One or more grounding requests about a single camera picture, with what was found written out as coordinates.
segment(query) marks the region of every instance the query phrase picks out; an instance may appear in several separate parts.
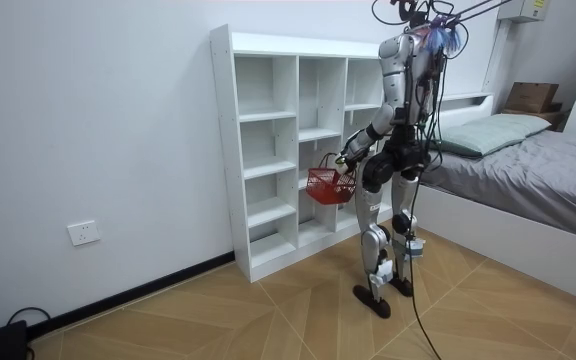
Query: wooden floor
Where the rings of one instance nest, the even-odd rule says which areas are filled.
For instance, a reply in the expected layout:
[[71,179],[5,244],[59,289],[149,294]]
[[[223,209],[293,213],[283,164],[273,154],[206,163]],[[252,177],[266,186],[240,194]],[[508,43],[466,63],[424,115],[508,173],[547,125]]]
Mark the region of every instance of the wooden floor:
[[[576,298],[435,235],[416,262],[422,323],[444,360],[576,360]],[[35,342],[38,360],[433,359],[412,303],[352,295],[357,238],[250,284],[228,265]]]

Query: gray pillow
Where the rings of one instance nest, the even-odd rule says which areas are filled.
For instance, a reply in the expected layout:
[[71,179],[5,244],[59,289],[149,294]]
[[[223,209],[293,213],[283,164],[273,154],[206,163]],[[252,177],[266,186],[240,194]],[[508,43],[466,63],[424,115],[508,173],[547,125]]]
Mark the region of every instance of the gray pillow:
[[550,123],[540,117],[532,115],[511,115],[511,114],[499,114],[493,115],[481,120],[476,121],[494,121],[503,122],[509,127],[522,132],[525,137],[529,137],[538,134],[550,127]]
[[522,142],[526,135],[513,122],[476,120],[442,131],[441,150],[467,157],[482,157]]

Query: white cubby shelf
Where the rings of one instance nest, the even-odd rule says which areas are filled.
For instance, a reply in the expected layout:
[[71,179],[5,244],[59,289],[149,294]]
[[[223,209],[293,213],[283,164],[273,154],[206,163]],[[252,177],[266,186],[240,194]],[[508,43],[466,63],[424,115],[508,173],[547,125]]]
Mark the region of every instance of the white cubby shelf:
[[[210,43],[235,258],[256,281],[359,233],[354,198],[324,206],[306,187],[308,169],[381,106],[378,44],[228,25]],[[392,217],[389,183],[382,201],[380,222]]]

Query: electrical outlet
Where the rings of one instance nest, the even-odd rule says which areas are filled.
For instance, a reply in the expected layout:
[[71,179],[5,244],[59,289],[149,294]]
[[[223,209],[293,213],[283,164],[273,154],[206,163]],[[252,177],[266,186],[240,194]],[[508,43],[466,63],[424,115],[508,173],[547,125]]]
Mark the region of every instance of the electrical outlet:
[[68,234],[74,246],[100,240],[97,224],[94,221],[68,226]]

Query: red basket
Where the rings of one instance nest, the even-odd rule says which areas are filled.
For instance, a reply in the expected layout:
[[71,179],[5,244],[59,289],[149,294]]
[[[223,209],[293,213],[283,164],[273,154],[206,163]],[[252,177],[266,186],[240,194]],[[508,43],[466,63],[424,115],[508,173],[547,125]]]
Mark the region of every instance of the red basket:
[[308,169],[306,192],[322,205],[344,204],[355,193],[354,173],[341,175],[335,169],[323,167],[328,157],[321,159],[318,168]]

